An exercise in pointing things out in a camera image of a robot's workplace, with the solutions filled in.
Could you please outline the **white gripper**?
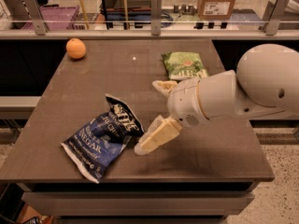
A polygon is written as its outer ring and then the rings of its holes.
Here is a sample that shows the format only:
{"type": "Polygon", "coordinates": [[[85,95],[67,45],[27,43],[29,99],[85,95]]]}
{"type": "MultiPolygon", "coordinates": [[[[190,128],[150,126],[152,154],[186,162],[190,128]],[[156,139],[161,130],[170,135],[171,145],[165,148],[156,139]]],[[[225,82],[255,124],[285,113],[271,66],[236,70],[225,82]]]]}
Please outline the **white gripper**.
{"type": "Polygon", "coordinates": [[[168,97],[167,108],[171,117],[159,115],[135,145],[135,154],[146,155],[180,135],[183,127],[195,127],[208,123],[199,105],[198,77],[176,81],[155,80],[152,86],[168,97]]]}

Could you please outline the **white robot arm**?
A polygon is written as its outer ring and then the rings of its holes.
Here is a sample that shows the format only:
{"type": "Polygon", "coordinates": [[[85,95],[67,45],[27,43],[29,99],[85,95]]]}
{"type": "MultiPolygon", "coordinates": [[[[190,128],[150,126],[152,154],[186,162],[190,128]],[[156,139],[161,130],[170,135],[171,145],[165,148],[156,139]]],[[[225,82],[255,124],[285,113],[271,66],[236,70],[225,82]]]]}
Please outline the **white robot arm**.
{"type": "Polygon", "coordinates": [[[215,119],[287,118],[299,114],[299,52],[277,44],[249,49],[235,70],[180,82],[156,80],[167,98],[168,118],[157,117],[135,145],[146,155],[179,136],[184,127],[215,119]]]}

